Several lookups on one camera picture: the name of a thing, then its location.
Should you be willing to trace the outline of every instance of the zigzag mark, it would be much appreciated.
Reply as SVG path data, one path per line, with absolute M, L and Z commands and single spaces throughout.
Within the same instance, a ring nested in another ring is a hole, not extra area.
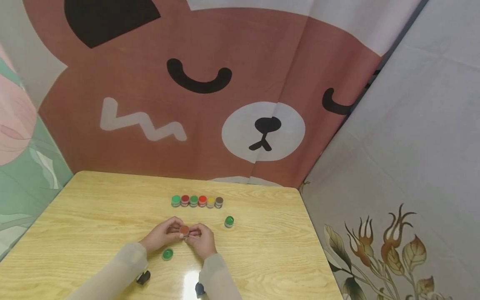
M 152 120 L 150 120 L 148 114 L 144 112 L 135 112 L 123 117 L 117 117 L 118 106 L 117 101 L 113 98 L 107 97 L 103 99 L 102 116 L 100 118 L 101 129 L 111 131 L 138 124 L 150 141 L 158 141 L 171 134 L 179 141 L 187 140 L 183 126 L 178 122 L 172 122 L 155 129 Z

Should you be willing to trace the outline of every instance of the person's left hand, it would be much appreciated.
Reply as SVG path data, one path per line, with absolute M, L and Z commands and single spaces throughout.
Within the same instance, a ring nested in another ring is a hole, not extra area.
M 164 245 L 183 238 L 179 233 L 180 226 L 182 225 L 183 221 L 173 216 L 167 221 L 155 226 L 139 243 L 145 247 L 147 253 L 157 251 Z

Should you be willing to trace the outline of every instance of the bear illustration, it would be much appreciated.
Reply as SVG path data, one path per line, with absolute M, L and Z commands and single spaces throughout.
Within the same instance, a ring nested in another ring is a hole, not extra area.
M 299 187 L 381 55 L 264 8 L 24 0 L 67 69 L 39 114 L 72 171 Z

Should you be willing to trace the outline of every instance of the hand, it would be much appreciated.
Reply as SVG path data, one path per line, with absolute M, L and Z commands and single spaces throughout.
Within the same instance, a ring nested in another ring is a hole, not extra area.
M 173 216 L 167 221 L 155 226 L 139 243 L 145 247 L 147 253 L 157 251 L 164 245 L 183 238 L 183 236 L 180 237 L 179 233 L 180 226 L 182 225 L 183 221 Z
M 213 232 L 203 224 L 190 226 L 190 234 L 185 240 L 202 260 L 216 254 Z

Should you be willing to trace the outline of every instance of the green lid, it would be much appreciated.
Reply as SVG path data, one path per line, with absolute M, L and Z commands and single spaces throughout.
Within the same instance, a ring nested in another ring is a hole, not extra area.
M 172 197 L 172 203 L 180 203 L 181 198 L 178 195 Z
M 198 197 L 197 196 L 190 197 L 190 203 L 197 203 L 197 202 L 198 202 Z
M 227 225 L 233 225 L 233 217 L 232 217 L 232 216 L 228 216 L 228 217 L 225 219 L 225 224 L 227 224 Z
M 164 261 L 169 261 L 170 259 L 172 259 L 172 256 L 173 256 L 172 248 L 166 248 L 165 251 L 163 251 L 162 253 L 162 259 Z

